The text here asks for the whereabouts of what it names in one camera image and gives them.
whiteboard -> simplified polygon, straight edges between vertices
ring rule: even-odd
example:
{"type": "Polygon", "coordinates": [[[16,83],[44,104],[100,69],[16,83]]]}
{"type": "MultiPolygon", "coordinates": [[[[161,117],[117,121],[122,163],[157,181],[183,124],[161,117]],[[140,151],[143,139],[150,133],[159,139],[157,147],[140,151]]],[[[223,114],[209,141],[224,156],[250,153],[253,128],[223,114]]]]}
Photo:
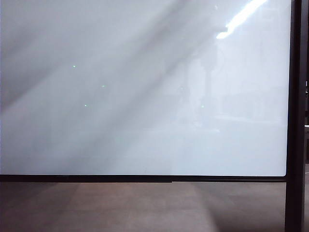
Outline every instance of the whiteboard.
{"type": "Polygon", "coordinates": [[[285,176],[290,0],[2,0],[1,174],[285,176]]]}

black metal stand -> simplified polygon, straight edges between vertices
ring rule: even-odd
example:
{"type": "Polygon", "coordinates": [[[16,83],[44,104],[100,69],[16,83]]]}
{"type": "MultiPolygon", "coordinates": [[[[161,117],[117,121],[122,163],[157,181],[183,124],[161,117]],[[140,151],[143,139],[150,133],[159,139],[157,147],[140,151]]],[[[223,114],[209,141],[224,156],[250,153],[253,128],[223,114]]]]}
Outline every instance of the black metal stand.
{"type": "Polygon", "coordinates": [[[304,232],[308,0],[292,1],[292,19],[285,232],[304,232]]]}

gray floor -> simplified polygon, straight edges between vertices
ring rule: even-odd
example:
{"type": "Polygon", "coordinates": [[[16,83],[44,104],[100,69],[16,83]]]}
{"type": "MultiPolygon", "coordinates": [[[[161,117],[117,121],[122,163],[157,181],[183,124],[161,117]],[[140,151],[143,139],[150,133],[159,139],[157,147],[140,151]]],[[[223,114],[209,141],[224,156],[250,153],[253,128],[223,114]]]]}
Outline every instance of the gray floor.
{"type": "Polygon", "coordinates": [[[283,232],[284,201],[284,183],[1,183],[0,231],[283,232]]]}

white board surface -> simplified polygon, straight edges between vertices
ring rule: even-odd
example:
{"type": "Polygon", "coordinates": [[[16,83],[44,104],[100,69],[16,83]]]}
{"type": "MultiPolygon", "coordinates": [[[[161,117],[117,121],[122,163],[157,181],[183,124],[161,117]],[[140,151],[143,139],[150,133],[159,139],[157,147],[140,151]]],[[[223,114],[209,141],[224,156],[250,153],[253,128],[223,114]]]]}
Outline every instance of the white board surface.
{"type": "Polygon", "coordinates": [[[1,174],[284,176],[290,0],[1,0],[1,174]]]}

black frame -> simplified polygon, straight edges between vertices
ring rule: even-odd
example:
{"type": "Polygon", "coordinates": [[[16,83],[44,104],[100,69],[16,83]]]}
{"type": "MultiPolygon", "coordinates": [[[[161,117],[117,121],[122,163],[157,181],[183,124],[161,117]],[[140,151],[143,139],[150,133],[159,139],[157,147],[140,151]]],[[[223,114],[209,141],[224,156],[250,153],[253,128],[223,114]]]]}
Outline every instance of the black frame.
{"type": "Polygon", "coordinates": [[[304,118],[309,0],[291,0],[291,50],[285,176],[196,175],[7,175],[0,182],[286,182],[285,231],[304,231],[304,118]]]}

